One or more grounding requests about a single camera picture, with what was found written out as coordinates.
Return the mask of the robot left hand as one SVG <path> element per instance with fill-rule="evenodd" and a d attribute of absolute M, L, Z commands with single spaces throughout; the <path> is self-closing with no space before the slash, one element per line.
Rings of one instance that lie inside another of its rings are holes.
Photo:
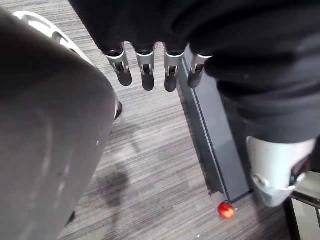
<path fill-rule="evenodd" d="M 269 207 L 305 178 L 320 136 L 320 3 L 317 0 L 72 0 L 121 85 L 136 52 L 142 86 L 154 87 L 155 44 L 165 48 L 165 88 L 193 53 L 188 86 L 215 79 L 246 127 L 253 184 Z"/>

